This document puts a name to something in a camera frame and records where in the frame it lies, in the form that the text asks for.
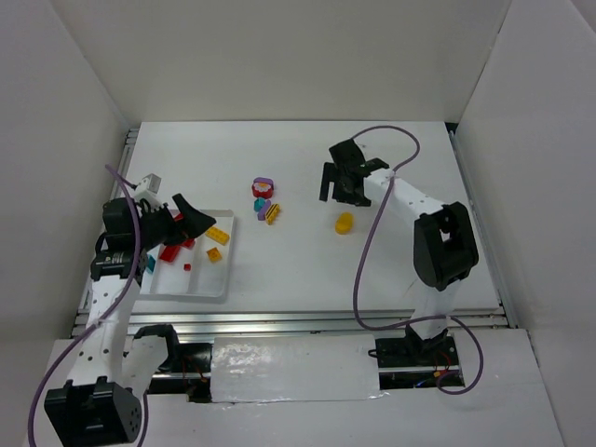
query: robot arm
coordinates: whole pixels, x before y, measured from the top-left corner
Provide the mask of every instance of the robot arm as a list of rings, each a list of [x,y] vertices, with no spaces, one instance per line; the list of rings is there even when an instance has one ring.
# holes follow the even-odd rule
[[[105,232],[91,263],[92,294],[88,326],[91,332],[78,349],[64,387],[50,389],[44,401],[46,414],[65,447],[100,446],[133,442],[141,431],[142,395],[154,372],[167,370],[175,361],[178,337],[170,325],[141,328],[128,353],[124,352],[127,327],[146,265],[146,251],[159,244],[178,245],[215,224],[195,210],[182,195],[173,200],[181,216],[174,219],[156,193],[159,177],[151,174],[134,187],[132,198],[141,208],[141,253],[132,271],[135,232],[129,205],[116,198],[103,205]],[[101,320],[127,283],[132,281],[107,319]]]
[[[368,207],[381,203],[395,173],[378,158],[366,161],[353,140],[330,149],[333,163],[325,163],[319,199]],[[386,210],[413,230],[413,267],[427,286],[416,300],[413,318],[448,315],[461,280],[478,263],[478,249],[467,209],[459,202],[447,205],[396,178]],[[433,346],[446,334],[447,322],[436,319],[416,323],[406,331],[419,350]]]

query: white cardboard panel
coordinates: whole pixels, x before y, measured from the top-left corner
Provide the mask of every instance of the white cardboard panel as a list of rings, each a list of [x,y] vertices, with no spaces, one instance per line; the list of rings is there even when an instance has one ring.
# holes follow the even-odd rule
[[[365,400],[379,396],[371,334],[216,338],[214,402]]]
[[[135,123],[458,121],[508,3],[52,0]]]
[[[569,447],[596,439],[596,2],[573,3],[511,4],[456,133]]]
[[[432,388],[402,389],[373,400],[232,405],[188,403],[184,396],[150,396],[149,431],[143,447],[562,447],[549,397],[535,373],[527,333],[475,333],[486,354],[487,374],[466,396],[445,396]],[[469,362],[476,358],[475,348],[465,342],[463,333],[461,340],[457,334],[464,375],[474,373],[475,365]],[[68,343],[56,342],[52,360]],[[63,385],[74,360],[75,356],[69,356],[64,361],[50,387]],[[35,431],[40,445],[61,447],[43,405],[37,408]]]

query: red block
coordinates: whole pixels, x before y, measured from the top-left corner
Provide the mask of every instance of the red block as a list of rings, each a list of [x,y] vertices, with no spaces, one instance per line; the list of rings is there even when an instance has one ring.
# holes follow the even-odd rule
[[[182,246],[188,250],[192,250],[193,247],[195,246],[195,240],[194,239],[186,239],[185,242],[182,243]]]
[[[159,255],[159,259],[165,263],[173,263],[176,259],[176,256],[178,256],[178,251],[180,251],[180,247],[180,245],[166,247]]]

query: white table surface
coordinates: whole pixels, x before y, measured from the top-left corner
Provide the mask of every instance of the white table surface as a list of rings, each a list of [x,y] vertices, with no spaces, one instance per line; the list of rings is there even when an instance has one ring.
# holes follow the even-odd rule
[[[562,447],[526,331],[474,332],[486,362],[478,386],[465,396],[417,388],[391,390],[371,400],[234,405],[187,403],[182,395],[149,396],[143,447]],[[469,383],[478,368],[476,348],[462,331],[455,333],[455,342]],[[50,361],[69,343],[57,341]],[[63,386],[76,352],[54,373],[48,388]],[[315,361],[307,356],[303,360]],[[342,381],[341,374],[330,374]],[[39,445],[61,446],[43,401],[37,407],[35,434]]]
[[[236,217],[227,294],[221,298],[142,298],[135,313],[347,311],[362,246],[376,207],[356,208],[318,200],[329,147],[373,122],[177,122],[143,123],[126,176],[162,177],[159,195],[172,203],[182,193],[198,209],[230,209]],[[430,196],[467,204],[447,131],[439,122],[395,123],[420,140],[420,156],[400,176]],[[392,130],[358,138],[368,158],[394,166],[413,142]],[[252,210],[255,177],[275,182],[281,213],[268,226]],[[334,232],[350,211],[347,236]],[[479,242],[480,263],[463,282],[458,309],[490,312],[498,299]],[[361,282],[362,310],[409,310],[423,287],[413,270],[413,234],[389,212],[384,216]]]

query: red object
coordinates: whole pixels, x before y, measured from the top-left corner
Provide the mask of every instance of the red object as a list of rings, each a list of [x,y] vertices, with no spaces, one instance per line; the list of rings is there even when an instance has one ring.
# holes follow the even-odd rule
[[[176,259],[176,256],[178,256],[180,247],[181,245],[166,247],[159,255],[159,259],[165,263],[173,263],[174,259]]]
[[[254,181],[252,181],[252,195],[257,198],[271,198],[273,196],[273,189],[273,180],[271,179],[266,179],[265,177],[257,177],[256,179],[254,179]]]
[[[195,246],[195,240],[194,239],[186,239],[185,242],[183,242],[181,245],[188,250],[192,250],[193,247]]]

